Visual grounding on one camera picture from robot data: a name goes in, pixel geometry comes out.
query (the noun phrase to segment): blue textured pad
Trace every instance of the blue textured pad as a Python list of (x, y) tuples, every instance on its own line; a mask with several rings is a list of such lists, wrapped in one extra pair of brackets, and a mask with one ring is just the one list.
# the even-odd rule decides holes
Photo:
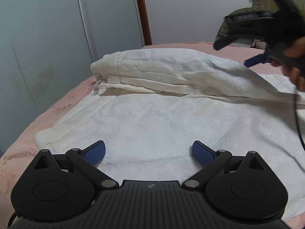
[(215, 154), (213, 154), (212, 152), (214, 152), (212, 149), (211, 151), (206, 150), (200, 144), (198, 144), (197, 141), (193, 143), (192, 146), (193, 157), (198, 161), (198, 163), (200, 163), (202, 167), (205, 167), (208, 163), (210, 163), (215, 159), (216, 152), (214, 152)]
[(253, 58), (247, 59), (244, 63), (244, 66), (249, 68), (249, 67), (259, 64), (259, 63), (265, 63), (266, 58), (267, 58), (266, 54), (256, 55)]
[(91, 150), (87, 151), (83, 158), (93, 166), (96, 166), (100, 162), (106, 153), (106, 146), (104, 142), (101, 142), (94, 146)]

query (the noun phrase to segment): black cable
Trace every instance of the black cable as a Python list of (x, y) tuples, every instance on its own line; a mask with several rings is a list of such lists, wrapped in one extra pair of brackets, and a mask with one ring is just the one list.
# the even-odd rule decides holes
[(12, 226), (13, 221), (14, 221), (14, 219), (16, 219), (16, 217), (17, 217), (17, 214), (13, 213), (10, 220), (9, 220), (9, 223), (7, 224), (7, 228), (10, 228)]
[(305, 151), (305, 144), (304, 144), (302, 134), (301, 134), (301, 130), (300, 130), (298, 114), (296, 112), (296, 101), (297, 101), (297, 99), (298, 99), (298, 89), (297, 89), (297, 87), (295, 87), (294, 96), (293, 96), (294, 118), (295, 118), (296, 130), (298, 132), (298, 136), (299, 136), (299, 139), (301, 141), (301, 145), (303, 146), (303, 149)]

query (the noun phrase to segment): metal screw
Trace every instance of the metal screw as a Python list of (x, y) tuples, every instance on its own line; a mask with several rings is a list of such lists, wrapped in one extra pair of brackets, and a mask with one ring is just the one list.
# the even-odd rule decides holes
[(196, 181), (196, 180), (187, 180), (184, 184), (187, 187), (195, 188), (195, 187), (199, 186), (200, 183), (198, 181)]
[(116, 182), (113, 180), (104, 180), (101, 182), (101, 185), (105, 188), (112, 188), (116, 185)]

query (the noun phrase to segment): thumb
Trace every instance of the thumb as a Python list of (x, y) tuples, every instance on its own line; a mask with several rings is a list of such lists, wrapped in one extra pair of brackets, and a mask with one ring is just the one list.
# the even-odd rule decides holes
[(299, 58), (305, 55), (305, 37), (297, 39), (291, 47), (284, 51), (284, 54), (290, 58)]

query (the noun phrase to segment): bed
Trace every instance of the bed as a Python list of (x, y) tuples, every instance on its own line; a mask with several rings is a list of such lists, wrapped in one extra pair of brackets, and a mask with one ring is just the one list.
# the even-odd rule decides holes
[[(205, 52), (214, 56), (234, 60), (243, 64), (244, 60), (262, 53), (262, 50), (252, 48), (239, 48), (234, 46), (226, 47), (219, 52), (213, 50), (212, 43), (185, 43), (146, 46), (144, 48), (185, 48)], [(252, 70), (258, 74), (279, 74), (278, 68), (271, 65), (253, 66)], [(0, 228), (6, 228), (7, 222), (12, 215), (13, 208), (10, 203), (10, 193), (21, 176), (24, 169), (31, 162), (39, 151), (34, 142), (34, 136), (41, 130), (54, 126), (67, 112), (92, 91), (95, 77), (91, 77), (76, 88), (67, 93), (61, 100), (56, 102), (45, 113), (32, 122), (20, 135), (20, 137), (10, 146), (7, 152), (0, 159)], [(302, 228), (305, 225), (305, 215), (301, 214), (291, 218), (286, 223), (293, 229)]]

